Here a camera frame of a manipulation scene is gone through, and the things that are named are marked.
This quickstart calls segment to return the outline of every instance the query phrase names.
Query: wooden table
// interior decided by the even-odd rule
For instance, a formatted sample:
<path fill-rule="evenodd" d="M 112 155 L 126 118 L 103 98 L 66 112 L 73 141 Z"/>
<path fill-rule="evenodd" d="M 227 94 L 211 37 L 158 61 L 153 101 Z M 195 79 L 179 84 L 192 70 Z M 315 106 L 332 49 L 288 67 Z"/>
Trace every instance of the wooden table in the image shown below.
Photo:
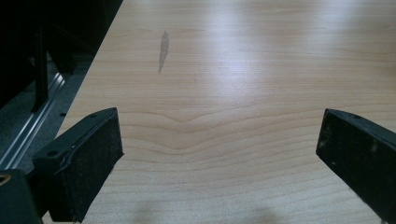
<path fill-rule="evenodd" d="M 124 0 L 60 133 L 119 109 L 84 223 L 380 223 L 315 150 L 325 108 L 395 132 L 395 100 L 393 0 Z"/>

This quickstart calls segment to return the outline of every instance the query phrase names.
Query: table surface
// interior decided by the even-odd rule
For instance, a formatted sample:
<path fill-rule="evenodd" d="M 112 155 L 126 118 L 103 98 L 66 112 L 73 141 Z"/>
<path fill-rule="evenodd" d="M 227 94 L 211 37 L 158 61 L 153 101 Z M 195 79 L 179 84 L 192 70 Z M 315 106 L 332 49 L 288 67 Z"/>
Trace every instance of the table surface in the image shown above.
<path fill-rule="evenodd" d="M 124 0 L 60 133 L 119 110 L 84 223 L 380 223 L 315 150 L 325 108 L 396 132 L 395 100 L 393 0 Z"/>

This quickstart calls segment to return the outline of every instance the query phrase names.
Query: gray carpet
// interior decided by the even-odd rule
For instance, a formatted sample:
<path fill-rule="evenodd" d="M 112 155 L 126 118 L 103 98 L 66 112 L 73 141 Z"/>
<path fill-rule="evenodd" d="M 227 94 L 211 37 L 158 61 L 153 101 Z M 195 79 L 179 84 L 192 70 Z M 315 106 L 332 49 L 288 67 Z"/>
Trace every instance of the gray carpet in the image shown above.
<path fill-rule="evenodd" d="M 53 100 L 49 114 L 18 165 L 18 168 L 26 173 L 33 169 L 32 155 L 55 138 L 92 62 L 92 56 L 84 54 L 75 55 L 75 59 L 77 67 L 73 75 L 62 74 L 65 80 L 62 91 Z M 49 83 L 51 83 L 57 73 L 54 63 L 49 60 Z M 0 109 L 0 158 L 32 114 L 31 110 L 34 102 L 35 83 L 33 82 Z"/>

